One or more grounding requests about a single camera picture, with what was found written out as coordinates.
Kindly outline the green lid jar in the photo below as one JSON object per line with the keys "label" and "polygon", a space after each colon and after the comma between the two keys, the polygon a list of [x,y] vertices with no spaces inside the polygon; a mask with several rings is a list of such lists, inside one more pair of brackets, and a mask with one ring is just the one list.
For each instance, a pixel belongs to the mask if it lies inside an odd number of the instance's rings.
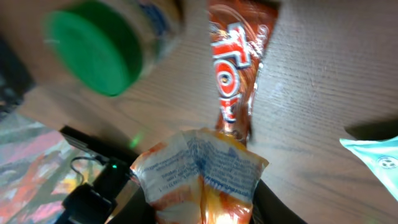
{"label": "green lid jar", "polygon": [[91,90],[119,96],[167,56],[184,25],[176,0],[79,1],[50,12],[46,37]]}

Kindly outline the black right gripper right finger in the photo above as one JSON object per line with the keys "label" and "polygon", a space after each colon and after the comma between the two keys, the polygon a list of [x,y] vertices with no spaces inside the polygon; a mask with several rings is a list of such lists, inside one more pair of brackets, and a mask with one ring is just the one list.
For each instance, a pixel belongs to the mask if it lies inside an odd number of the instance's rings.
{"label": "black right gripper right finger", "polygon": [[254,198],[251,224],[307,224],[260,180]]}

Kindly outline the mint Zappy wipes pack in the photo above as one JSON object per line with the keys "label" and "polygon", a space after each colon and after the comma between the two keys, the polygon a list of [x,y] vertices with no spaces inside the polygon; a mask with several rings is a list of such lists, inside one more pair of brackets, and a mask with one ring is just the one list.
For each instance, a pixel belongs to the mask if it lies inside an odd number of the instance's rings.
{"label": "mint Zappy wipes pack", "polygon": [[360,158],[397,200],[397,137],[383,141],[340,139],[340,143]]}

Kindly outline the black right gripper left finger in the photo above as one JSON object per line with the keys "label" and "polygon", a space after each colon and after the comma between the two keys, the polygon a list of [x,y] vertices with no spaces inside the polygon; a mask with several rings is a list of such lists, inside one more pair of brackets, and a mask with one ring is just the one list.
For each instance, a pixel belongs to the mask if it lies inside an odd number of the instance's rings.
{"label": "black right gripper left finger", "polygon": [[146,202],[141,187],[108,224],[155,224],[155,210]]}

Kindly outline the red Top chocolate bar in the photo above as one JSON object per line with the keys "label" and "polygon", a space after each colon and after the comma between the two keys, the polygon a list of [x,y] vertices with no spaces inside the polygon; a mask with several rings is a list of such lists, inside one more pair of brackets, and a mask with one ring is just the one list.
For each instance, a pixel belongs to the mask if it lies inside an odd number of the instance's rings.
{"label": "red Top chocolate bar", "polygon": [[262,61],[277,22],[280,1],[208,1],[210,49],[218,89],[215,129],[247,144]]}

